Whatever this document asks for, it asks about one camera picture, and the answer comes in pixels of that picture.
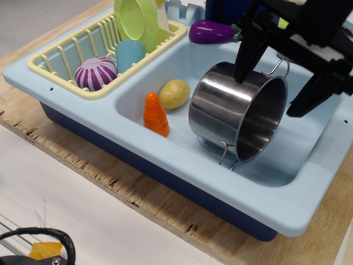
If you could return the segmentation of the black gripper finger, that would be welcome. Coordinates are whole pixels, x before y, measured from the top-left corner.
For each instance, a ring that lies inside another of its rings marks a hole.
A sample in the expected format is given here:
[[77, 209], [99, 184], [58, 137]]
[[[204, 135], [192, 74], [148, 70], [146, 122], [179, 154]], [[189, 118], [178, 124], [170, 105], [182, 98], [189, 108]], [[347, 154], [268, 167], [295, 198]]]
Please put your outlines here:
[[290, 117], [301, 118], [329, 99], [342, 84], [342, 79], [327, 73], [314, 74], [305, 84], [287, 111]]
[[245, 36], [234, 64], [234, 79], [237, 83], [243, 83], [268, 47], [266, 36], [261, 29], [252, 26], [243, 32]]

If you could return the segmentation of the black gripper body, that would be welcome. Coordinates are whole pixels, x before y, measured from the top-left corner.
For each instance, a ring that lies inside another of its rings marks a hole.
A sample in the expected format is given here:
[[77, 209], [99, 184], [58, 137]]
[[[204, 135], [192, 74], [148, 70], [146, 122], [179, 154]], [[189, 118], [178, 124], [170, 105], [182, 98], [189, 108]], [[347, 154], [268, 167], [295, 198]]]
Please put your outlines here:
[[273, 48], [312, 74], [342, 79], [334, 94], [352, 95], [352, 41], [343, 24], [352, 1], [253, 1], [238, 26], [261, 29]]

